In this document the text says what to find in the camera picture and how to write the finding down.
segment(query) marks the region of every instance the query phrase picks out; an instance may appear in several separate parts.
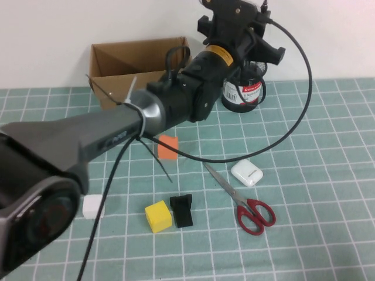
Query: green cutting mat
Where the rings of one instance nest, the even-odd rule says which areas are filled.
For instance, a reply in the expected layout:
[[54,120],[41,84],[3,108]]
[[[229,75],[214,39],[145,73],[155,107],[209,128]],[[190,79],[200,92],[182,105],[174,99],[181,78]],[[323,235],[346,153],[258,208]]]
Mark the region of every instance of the green cutting mat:
[[[231,198],[201,163],[165,162],[171,184],[135,143],[115,176],[84,280],[375,280],[375,79],[320,80],[313,89],[292,137],[251,159],[264,172],[256,188],[241,186],[229,172],[233,164],[214,165],[244,195],[270,204],[275,226],[260,237],[245,233]],[[215,159],[263,148],[294,124],[307,86],[276,82],[267,90],[251,113],[228,112],[218,102],[206,121],[167,134],[179,137],[181,150]],[[99,110],[87,87],[0,90],[0,124]],[[90,164],[91,194],[103,191],[118,151]],[[193,194],[194,226],[152,234],[144,208],[186,193]],[[5,280],[75,280],[92,224],[79,213]]]

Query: yellow cube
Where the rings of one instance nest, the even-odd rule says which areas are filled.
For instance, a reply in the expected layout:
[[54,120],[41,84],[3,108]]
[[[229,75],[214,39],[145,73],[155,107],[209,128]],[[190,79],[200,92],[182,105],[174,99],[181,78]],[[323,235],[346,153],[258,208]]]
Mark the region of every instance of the yellow cube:
[[152,232],[157,233],[172,226],[172,216],[164,201],[145,208],[148,224]]

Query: orange sponge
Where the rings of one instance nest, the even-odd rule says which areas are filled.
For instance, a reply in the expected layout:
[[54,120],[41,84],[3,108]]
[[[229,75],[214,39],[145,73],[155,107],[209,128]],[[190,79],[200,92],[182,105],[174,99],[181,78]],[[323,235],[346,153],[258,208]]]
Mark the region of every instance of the orange sponge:
[[[161,135],[159,140],[175,149],[178,149],[178,137],[177,136]],[[169,150],[168,148],[165,148],[162,145],[158,145],[158,156],[159,156],[159,159],[177,160],[178,155],[176,152],[173,152]]]

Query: yellow label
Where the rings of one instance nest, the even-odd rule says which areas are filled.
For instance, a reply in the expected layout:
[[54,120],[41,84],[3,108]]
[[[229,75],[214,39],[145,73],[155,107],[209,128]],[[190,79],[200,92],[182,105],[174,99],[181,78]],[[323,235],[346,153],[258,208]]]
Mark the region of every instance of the yellow label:
[[206,47],[206,51],[213,52],[219,55],[226,62],[226,64],[228,64],[228,66],[230,66],[233,63],[233,58],[230,55],[230,53],[220,46],[209,45]]

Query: white block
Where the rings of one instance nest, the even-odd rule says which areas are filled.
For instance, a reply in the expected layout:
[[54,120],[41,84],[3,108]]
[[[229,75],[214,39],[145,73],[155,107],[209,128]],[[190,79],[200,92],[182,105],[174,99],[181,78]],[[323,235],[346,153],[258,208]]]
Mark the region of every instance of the white block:
[[[102,199],[101,194],[92,194],[92,195],[86,195],[83,197],[83,207],[82,207],[82,213],[85,219],[93,219],[96,218],[96,214],[98,213],[100,201]],[[104,209],[101,212],[100,217],[103,218],[104,216]]]
[[245,186],[253,186],[263,177],[263,172],[249,160],[243,159],[231,169],[232,174]]

